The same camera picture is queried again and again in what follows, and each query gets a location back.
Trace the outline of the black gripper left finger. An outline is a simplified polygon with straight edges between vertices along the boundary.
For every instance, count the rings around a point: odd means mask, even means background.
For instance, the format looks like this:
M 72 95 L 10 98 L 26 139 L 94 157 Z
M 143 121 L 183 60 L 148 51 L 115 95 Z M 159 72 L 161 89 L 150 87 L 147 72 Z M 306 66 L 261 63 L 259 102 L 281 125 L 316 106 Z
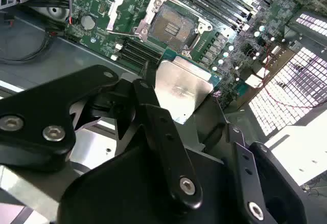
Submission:
M 118 140 L 142 145 L 170 201 L 198 209 L 203 191 L 168 110 L 148 79 L 129 82 L 93 65 L 1 100 L 1 163 L 38 171 L 64 167 L 76 131 L 98 118 L 116 122 Z

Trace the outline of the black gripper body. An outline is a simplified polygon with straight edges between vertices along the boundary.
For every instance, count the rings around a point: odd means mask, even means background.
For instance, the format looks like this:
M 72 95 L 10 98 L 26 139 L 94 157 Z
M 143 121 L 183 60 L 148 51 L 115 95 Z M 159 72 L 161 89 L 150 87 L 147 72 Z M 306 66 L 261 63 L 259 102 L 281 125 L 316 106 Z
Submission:
M 146 145 L 136 146 L 77 178 L 58 208 L 58 223 L 243 223 L 224 164 L 186 149 L 203 203 L 183 212 L 173 203 Z

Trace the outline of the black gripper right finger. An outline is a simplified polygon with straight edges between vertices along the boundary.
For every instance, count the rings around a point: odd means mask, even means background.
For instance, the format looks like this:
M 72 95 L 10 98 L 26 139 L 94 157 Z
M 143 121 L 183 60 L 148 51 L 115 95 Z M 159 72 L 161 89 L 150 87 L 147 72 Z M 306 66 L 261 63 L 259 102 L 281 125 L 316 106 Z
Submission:
M 250 223 L 308 223 L 306 198 L 290 174 L 262 143 L 247 146 L 218 101 L 207 95 L 194 111 L 203 152 L 223 161 L 231 192 Z

